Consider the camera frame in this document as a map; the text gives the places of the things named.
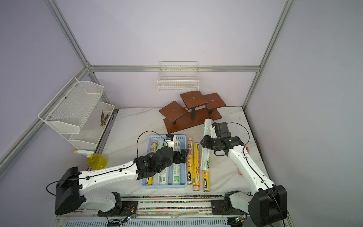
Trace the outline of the brown sticks in shelf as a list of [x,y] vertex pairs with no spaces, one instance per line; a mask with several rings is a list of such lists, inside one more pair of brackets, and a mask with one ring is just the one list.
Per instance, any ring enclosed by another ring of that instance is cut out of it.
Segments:
[[106,126],[107,125],[107,120],[109,119],[110,115],[109,114],[104,114],[103,111],[101,111],[101,121],[100,121],[100,125],[101,126]]

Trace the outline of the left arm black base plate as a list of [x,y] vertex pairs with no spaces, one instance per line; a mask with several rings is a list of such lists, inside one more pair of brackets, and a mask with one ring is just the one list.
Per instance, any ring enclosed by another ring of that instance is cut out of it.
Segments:
[[129,217],[138,208],[138,201],[122,201],[120,205],[115,205],[110,211],[98,211],[98,217]]

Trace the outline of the brown wooden tiered stand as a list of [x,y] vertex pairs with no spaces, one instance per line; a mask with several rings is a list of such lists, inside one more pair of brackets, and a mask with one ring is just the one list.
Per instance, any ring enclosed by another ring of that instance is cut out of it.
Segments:
[[190,91],[180,94],[180,97],[185,107],[173,101],[159,110],[168,133],[202,125],[206,119],[222,118],[218,109],[225,107],[226,103],[218,93],[204,95],[200,91]]

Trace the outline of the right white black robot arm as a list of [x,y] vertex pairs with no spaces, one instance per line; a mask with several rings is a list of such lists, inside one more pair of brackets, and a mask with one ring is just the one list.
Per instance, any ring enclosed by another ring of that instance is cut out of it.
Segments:
[[206,119],[204,123],[201,170],[207,171],[205,161],[210,151],[223,151],[242,173],[249,186],[248,193],[235,190],[227,192],[223,200],[213,200],[213,215],[243,215],[231,226],[241,227],[248,215],[257,227],[272,225],[287,218],[287,191],[276,185],[256,165],[247,150],[247,144],[239,137],[232,136],[228,123],[214,123]]

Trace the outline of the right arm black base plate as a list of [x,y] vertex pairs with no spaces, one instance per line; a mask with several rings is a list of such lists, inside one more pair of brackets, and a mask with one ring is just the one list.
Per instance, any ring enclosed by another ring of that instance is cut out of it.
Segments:
[[211,208],[213,215],[244,215],[246,214],[245,211],[248,210],[248,205],[251,200],[242,200],[244,210],[234,208],[230,203],[225,202],[224,200],[212,200],[211,201]]

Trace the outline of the aluminium rail base frame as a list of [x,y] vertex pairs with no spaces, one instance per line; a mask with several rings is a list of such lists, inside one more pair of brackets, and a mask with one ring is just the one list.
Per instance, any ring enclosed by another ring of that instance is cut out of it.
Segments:
[[226,212],[221,195],[127,196],[119,216],[79,209],[54,227],[253,227],[248,214]]

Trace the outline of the light blue plastic basket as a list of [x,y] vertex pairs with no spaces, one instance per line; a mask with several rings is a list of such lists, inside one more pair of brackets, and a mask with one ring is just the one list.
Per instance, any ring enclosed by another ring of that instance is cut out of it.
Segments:
[[152,135],[148,138],[147,154],[151,156],[156,174],[142,179],[141,187],[151,188],[184,188],[186,176],[186,136],[185,135]]

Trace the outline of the yellow spray bottle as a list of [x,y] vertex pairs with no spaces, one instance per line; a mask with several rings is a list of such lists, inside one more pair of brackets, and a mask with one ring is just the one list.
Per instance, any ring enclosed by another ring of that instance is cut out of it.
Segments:
[[102,155],[96,154],[93,151],[76,150],[73,153],[86,156],[88,165],[94,170],[104,169],[107,165],[107,160]]

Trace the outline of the white mesh two-tier shelf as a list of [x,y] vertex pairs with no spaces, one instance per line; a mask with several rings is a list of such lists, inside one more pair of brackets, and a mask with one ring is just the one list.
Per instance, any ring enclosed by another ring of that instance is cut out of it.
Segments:
[[[73,77],[38,118],[76,149],[96,151],[114,112],[103,94],[103,86]],[[106,126],[100,125],[101,111],[110,115]]]

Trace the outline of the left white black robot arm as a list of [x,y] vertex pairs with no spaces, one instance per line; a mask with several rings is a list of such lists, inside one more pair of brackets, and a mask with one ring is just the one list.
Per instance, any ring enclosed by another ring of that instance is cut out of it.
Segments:
[[69,168],[60,180],[54,182],[54,212],[56,215],[64,215],[79,208],[102,212],[114,209],[121,211],[123,205],[119,193],[102,194],[95,191],[115,183],[152,177],[172,164],[185,164],[187,152],[187,149],[175,151],[171,147],[162,147],[126,164],[103,170],[79,171],[78,167]]

